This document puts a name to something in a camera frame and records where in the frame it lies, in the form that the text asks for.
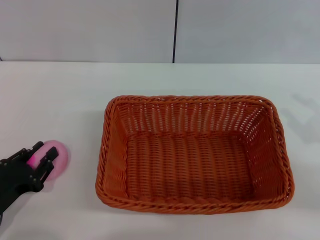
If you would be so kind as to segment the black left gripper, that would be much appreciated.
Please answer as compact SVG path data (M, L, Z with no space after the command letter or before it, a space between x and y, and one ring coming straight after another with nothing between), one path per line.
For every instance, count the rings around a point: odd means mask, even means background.
M31 149L22 148L0 161L0 199L16 200L28 192L40 192L41 181L50 181L58 175L59 153L56 147L42 147L38 141ZM34 170L25 162L34 154Z

